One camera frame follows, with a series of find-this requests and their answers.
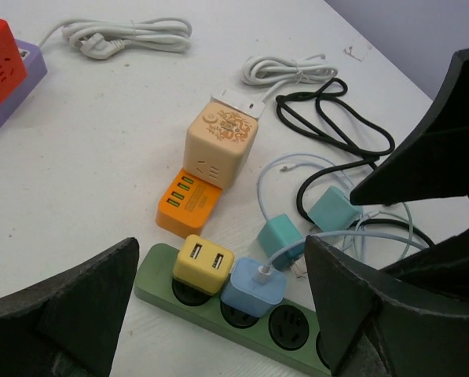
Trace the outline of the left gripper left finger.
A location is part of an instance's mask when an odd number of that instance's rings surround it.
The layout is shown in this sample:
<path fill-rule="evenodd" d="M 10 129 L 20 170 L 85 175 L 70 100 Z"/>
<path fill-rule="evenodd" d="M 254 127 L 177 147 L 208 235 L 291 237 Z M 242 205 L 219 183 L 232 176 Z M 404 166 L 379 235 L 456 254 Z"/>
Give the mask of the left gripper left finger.
<path fill-rule="evenodd" d="M 126 238 L 0 298 L 0 376 L 108 376 L 139 260 Z"/>

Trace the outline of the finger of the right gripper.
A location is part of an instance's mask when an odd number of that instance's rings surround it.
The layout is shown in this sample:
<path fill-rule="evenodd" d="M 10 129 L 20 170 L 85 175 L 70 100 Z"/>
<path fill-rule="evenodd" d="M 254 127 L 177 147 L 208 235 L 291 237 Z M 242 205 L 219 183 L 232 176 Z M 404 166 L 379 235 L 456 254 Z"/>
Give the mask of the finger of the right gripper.
<path fill-rule="evenodd" d="M 391 205 L 461 196 L 469 199 L 469 48 L 453 54 L 427 113 L 350 201 Z"/>

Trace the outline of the light blue usb charger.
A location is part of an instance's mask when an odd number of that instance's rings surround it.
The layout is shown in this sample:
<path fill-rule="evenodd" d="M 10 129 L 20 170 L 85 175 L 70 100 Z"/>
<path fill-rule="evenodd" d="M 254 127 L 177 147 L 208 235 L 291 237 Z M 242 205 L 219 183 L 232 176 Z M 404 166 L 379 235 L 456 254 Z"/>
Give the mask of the light blue usb charger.
<path fill-rule="evenodd" d="M 287 287 L 286 276 L 253 258 L 239 258 L 230 273 L 220 299 L 222 303 L 249 316 L 260 318 L 281 303 Z"/>

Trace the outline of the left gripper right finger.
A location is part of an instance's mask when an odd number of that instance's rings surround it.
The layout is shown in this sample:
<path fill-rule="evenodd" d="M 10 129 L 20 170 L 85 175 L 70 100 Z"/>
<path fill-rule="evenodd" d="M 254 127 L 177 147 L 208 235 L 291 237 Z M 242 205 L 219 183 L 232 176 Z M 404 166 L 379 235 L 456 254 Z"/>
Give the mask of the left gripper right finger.
<path fill-rule="evenodd" d="M 469 376 L 469 229 L 382 269 L 315 236 L 305 257 L 334 376 Z"/>

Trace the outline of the yellow usb charger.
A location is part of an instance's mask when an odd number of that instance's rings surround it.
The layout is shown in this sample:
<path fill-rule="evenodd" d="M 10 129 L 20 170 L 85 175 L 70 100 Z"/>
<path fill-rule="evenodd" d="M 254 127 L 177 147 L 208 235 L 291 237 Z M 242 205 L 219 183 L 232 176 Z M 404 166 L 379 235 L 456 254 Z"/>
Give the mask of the yellow usb charger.
<path fill-rule="evenodd" d="M 232 251 L 197 235 L 185 238 L 174 263 L 173 278 L 206 295 L 223 287 L 235 261 Z"/>

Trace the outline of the green power strip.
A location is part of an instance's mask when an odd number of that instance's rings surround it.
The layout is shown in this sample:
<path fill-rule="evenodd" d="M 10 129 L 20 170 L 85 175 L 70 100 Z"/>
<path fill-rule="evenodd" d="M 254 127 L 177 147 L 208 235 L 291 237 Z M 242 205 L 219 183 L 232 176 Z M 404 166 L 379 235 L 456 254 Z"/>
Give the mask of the green power strip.
<path fill-rule="evenodd" d="M 288 299 L 260 319 L 172 280 L 178 249 L 166 243 L 153 245 L 134 281 L 142 301 L 172 313 L 309 376 L 330 376 L 317 352 L 319 325 L 311 309 Z"/>

